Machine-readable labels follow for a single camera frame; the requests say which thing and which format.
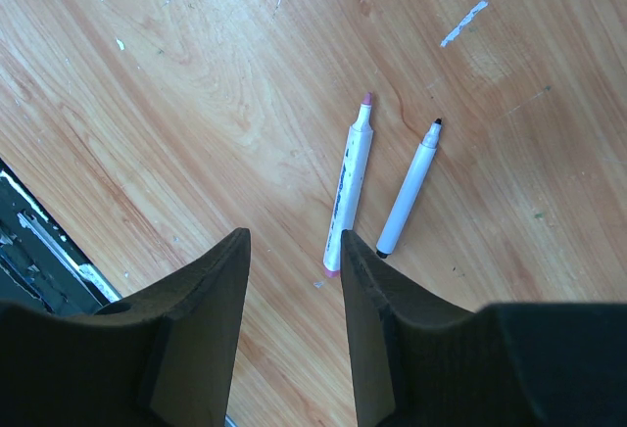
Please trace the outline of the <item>pink marker pen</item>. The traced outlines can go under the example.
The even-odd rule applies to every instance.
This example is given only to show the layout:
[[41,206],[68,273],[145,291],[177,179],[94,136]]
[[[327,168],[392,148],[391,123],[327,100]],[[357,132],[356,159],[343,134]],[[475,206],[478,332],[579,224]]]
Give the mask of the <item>pink marker pen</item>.
[[367,92],[362,99],[357,119],[349,128],[324,249],[323,265],[326,276],[330,278],[340,273],[342,232],[353,228],[357,215],[373,138],[371,109],[372,93]]

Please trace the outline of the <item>black marker pen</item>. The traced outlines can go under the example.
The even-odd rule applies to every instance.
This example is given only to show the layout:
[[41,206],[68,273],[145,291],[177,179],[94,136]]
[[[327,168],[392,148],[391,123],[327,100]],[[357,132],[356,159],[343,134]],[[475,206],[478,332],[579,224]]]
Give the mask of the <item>black marker pen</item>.
[[442,120],[436,119],[415,151],[406,177],[376,244],[376,255],[382,259],[391,255],[397,246],[435,157],[441,129]]

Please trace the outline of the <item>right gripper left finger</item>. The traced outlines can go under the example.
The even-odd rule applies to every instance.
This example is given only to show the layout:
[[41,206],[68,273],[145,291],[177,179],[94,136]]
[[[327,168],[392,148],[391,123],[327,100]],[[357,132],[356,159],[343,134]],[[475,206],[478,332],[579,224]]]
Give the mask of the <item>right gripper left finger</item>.
[[93,314],[1,304],[5,426],[221,426],[251,262],[238,228]]

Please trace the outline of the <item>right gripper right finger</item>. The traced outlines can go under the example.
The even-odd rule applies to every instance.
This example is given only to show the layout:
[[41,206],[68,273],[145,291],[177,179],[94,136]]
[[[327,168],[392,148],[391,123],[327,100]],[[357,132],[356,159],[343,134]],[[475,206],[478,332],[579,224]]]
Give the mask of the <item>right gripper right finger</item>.
[[361,426],[622,426],[626,307],[497,303],[418,285],[353,231],[341,243]]

